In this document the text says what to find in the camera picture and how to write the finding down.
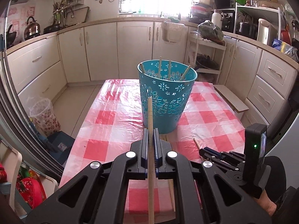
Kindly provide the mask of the right hand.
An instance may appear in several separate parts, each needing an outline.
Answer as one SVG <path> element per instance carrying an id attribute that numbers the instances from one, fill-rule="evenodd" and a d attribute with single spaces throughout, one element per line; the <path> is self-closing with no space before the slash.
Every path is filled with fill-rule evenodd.
<path id="1" fill-rule="evenodd" d="M 259 199 L 254 198 L 253 200 L 263 209 L 265 210 L 269 216 L 273 216 L 277 209 L 277 205 L 270 200 L 265 190 L 263 190 Z"/>

